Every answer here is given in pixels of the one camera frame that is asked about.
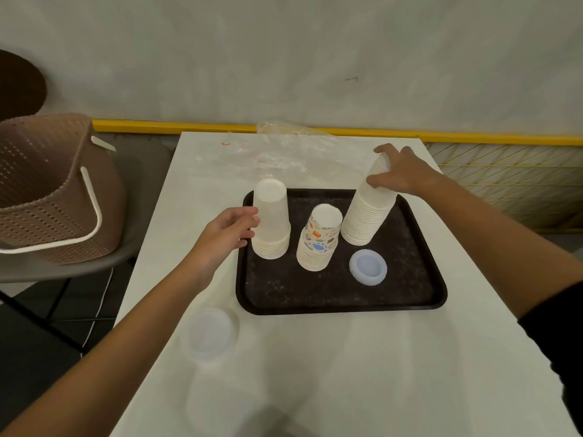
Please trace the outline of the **person's right hand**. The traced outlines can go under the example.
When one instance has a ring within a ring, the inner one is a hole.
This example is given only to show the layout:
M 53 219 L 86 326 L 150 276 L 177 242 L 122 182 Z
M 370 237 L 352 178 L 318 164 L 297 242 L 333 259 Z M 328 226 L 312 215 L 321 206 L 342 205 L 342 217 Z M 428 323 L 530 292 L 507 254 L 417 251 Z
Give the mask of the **person's right hand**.
M 374 152 L 388 157 L 389 170 L 379 174 L 392 174 L 393 189 L 390 189 L 392 191 L 423 198 L 427 190 L 445 178 L 419 158 L 410 146 L 398 150 L 387 143 L 375 147 Z

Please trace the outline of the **person's left hand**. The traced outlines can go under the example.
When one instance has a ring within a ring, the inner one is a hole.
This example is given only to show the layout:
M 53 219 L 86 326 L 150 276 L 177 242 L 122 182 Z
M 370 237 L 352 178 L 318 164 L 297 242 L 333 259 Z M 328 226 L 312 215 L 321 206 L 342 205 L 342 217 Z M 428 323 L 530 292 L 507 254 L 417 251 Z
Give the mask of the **person's left hand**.
M 218 267 L 236 250 L 229 247 L 225 236 L 225 211 L 206 225 L 188 254 L 188 263 L 201 286 L 209 285 Z

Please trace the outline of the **single white paper cup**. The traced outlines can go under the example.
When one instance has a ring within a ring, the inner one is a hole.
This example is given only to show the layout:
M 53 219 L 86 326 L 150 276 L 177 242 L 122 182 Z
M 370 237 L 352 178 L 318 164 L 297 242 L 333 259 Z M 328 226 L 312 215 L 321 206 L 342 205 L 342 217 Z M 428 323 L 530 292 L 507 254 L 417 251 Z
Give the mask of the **single white paper cup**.
M 264 243 L 278 243 L 290 232 L 287 187 L 274 178 L 260 180 L 254 189 L 253 206 L 258 209 L 255 237 Z

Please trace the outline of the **tall stack of white cups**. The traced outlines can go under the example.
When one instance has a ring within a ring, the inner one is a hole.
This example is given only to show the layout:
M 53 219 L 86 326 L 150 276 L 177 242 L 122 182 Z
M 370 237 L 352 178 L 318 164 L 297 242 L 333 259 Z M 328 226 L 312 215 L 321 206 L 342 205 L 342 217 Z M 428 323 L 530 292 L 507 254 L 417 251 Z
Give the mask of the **tall stack of white cups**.
M 357 187 L 340 228 L 342 237 L 348 243 L 356 246 L 368 244 L 395 205 L 397 192 L 383 187 L 373 188 L 366 181 L 370 175 L 386 173 L 389 170 L 388 155 L 379 154 Z

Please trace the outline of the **person's right forearm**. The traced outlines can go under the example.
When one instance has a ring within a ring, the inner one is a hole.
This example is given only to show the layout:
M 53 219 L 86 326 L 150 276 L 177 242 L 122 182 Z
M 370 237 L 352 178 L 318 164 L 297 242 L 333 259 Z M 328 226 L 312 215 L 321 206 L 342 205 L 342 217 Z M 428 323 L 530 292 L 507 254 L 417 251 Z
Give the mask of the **person's right forearm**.
M 583 262 L 477 198 L 431 173 L 411 186 L 446 224 L 516 317 L 559 302 L 583 310 Z

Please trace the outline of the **person's left forearm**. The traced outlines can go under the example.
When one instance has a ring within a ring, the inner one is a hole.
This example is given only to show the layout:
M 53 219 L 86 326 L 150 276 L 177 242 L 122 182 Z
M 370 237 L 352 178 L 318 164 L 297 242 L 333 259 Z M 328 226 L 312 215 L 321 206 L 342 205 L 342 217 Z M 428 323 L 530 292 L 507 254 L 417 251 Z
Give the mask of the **person's left forearm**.
M 186 257 L 0 437 L 109 437 L 221 260 Z

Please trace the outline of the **yellow metal bar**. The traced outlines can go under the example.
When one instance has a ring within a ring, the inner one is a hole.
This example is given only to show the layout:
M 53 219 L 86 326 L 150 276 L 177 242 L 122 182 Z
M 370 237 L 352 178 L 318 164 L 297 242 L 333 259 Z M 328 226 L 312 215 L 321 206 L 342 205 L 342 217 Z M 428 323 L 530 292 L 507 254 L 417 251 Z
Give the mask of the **yellow metal bar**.
M 250 124 L 203 124 L 186 122 L 159 122 L 122 119 L 92 119 L 96 131 L 109 133 L 181 134 L 182 132 L 206 133 L 256 133 Z M 501 133 L 468 133 L 423 130 L 356 129 L 315 127 L 339 137 L 385 137 L 420 139 L 424 143 L 507 144 L 553 147 L 583 147 L 583 136 L 532 135 Z

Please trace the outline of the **colourful printed paper cup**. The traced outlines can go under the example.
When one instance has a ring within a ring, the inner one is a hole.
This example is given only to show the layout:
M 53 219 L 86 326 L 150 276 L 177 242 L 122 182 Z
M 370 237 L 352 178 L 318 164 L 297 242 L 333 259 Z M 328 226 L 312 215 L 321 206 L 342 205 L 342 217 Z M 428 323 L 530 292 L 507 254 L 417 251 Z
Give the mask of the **colourful printed paper cup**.
M 330 204 L 315 206 L 302 229 L 300 243 L 319 255 L 332 254 L 338 244 L 343 222 L 341 211 Z

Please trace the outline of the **clear plastic wrap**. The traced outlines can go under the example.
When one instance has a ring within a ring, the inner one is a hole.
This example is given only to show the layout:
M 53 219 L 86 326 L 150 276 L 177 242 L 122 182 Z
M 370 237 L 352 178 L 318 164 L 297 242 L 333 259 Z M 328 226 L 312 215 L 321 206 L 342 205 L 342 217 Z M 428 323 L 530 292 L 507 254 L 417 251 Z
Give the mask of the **clear plastic wrap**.
M 338 139 L 298 124 L 264 121 L 256 133 L 225 133 L 208 151 L 199 149 L 191 165 L 200 176 L 254 180 L 290 174 L 325 177 L 341 170 L 346 158 Z

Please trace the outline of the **bluish white round lid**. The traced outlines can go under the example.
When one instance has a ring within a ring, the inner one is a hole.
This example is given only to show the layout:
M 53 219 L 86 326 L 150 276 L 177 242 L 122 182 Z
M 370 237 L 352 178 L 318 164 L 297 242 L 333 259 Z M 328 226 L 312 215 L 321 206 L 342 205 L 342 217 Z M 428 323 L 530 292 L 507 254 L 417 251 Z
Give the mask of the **bluish white round lid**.
M 377 286 L 387 276 L 388 267 L 383 257 L 370 249 L 355 252 L 349 260 L 352 277 L 365 286 Z

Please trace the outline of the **grey chair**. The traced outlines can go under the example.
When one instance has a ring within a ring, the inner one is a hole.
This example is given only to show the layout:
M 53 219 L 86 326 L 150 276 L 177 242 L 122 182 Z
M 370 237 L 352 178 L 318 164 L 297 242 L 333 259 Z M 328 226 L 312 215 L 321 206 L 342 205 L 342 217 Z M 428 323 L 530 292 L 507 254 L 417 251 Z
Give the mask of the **grey chair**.
M 125 222 L 117 249 L 98 259 L 73 264 L 49 263 L 33 253 L 0 255 L 0 284 L 65 280 L 44 317 L 28 309 L 2 289 L 0 289 L 0 306 L 10 307 L 41 330 L 79 352 L 81 356 L 88 352 L 86 344 L 94 324 L 115 320 L 115 317 L 100 316 L 114 270 L 122 263 L 135 266 L 172 160 L 170 149 L 159 139 L 127 134 L 114 138 L 113 146 L 116 149 L 112 155 L 113 161 L 127 190 Z M 103 270 L 109 270 L 110 273 L 101 294 L 100 305 L 93 317 L 54 318 L 54 312 L 73 278 Z M 60 323 L 81 322 L 91 323 L 83 344 L 76 342 L 55 327 Z

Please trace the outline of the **black plastic tray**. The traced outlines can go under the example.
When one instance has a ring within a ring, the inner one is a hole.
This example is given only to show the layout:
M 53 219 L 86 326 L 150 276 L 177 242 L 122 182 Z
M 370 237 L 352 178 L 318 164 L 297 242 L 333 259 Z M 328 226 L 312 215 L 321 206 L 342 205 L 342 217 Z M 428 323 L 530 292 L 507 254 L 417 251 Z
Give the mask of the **black plastic tray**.
M 403 196 L 366 246 L 340 238 L 324 270 L 308 271 L 298 263 L 297 244 L 311 210 L 330 204 L 346 214 L 355 192 L 288 189 L 288 251 L 274 260 L 259 257 L 250 245 L 238 252 L 235 294 L 242 308 L 254 315 L 298 315 L 438 309 L 445 304 L 446 283 Z M 349 260 L 360 249 L 379 253 L 388 266 L 386 278 L 376 286 L 357 282 L 349 271 Z

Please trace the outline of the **brown perforated plastic basket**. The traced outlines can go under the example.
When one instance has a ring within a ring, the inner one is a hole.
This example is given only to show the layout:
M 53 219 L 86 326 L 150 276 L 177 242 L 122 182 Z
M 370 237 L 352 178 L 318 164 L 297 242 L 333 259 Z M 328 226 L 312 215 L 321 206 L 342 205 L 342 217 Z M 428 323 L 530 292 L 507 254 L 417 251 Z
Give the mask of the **brown perforated plastic basket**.
M 111 151 L 85 115 L 0 122 L 0 257 L 73 264 L 113 253 L 127 190 Z

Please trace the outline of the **black sleeve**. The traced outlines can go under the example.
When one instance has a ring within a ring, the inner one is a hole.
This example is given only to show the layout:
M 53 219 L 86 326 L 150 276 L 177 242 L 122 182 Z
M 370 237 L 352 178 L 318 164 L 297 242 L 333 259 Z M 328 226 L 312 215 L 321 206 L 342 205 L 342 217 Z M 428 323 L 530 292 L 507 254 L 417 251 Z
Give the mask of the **black sleeve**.
M 518 324 L 550 361 L 563 385 L 565 408 L 583 437 L 583 281 L 541 302 Z

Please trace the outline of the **dark brown round object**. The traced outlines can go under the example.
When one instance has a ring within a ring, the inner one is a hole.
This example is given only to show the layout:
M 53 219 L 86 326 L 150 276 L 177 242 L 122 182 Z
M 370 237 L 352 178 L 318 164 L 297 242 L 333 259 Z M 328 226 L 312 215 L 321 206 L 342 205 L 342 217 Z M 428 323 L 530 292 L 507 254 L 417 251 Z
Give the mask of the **dark brown round object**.
M 35 115 L 47 94 L 45 77 L 35 65 L 0 49 L 0 122 Z

